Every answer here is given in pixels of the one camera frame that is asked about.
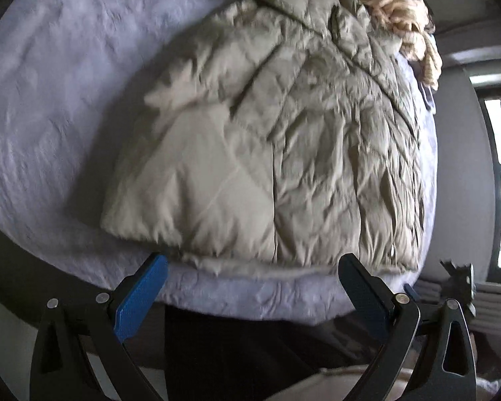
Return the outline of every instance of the mattress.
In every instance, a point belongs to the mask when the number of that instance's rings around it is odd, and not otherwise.
[[[56,268],[113,289],[148,245],[99,228],[105,189],[143,97],[202,18],[234,0],[15,0],[0,20],[0,229]],[[423,123],[424,240],[436,207],[432,113]],[[419,272],[383,274],[393,291]],[[352,305],[335,276],[253,281],[171,264],[158,300],[213,315],[317,324]]]

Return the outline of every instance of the puffer jacket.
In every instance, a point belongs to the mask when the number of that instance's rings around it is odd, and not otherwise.
[[[401,39],[357,0],[242,0],[146,96],[102,227],[214,273],[416,270],[419,125]]]

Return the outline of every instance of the beige fabric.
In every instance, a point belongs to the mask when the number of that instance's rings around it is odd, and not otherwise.
[[[357,0],[242,0],[207,19],[146,96],[102,227],[214,273],[331,273],[349,252],[416,270],[420,128],[399,46]]]
[[[366,365],[360,365],[336,370],[322,370],[319,374],[294,384],[266,401],[341,401],[349,394],[366,369]],[[411,376],[411,369],[402,368],[386,401],[399,399]],[[477,379],[477,401],[488,401],[493,397],[485,389],[485,383],[485,380]],[[435,388],[435,391],[438,390],[445,391],[445,388]],[[435,393],[434,399],[438,399],[438,393]]]
[[[423,0],[359,0],[371,7],[371,14],[386,29],[403,39],[401,53],[423,64],[423,83],[438,90],[442,59],[436,44],[425,31],[430,23]]]

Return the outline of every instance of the window frame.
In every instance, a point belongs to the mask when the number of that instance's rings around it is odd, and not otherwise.
[[[482,110],[482,116],[485,120],[490,151],[492,153],[492,163],[494,165],[495,182],[495,225],[494,225],[494,243],[492,247],[492,257],[488,268],[488,282],[501,283],[501,267],[499,267],[499,251],[501,247],[501,164],[497,156],[497,145],[495,141],[494,128],[488,114],[485,101],[490,99],[501,99],[501,87],[497,88],[479,88],[476,89],[479,105]]]

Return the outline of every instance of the blue gripper pad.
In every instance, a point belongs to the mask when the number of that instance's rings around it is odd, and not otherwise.
[[[168,274],[169,264],[166,257],[156,255],[141,278],[131,287],[115,311],[113,331],[120,342],[135,336],[159,291],[163,288]]]

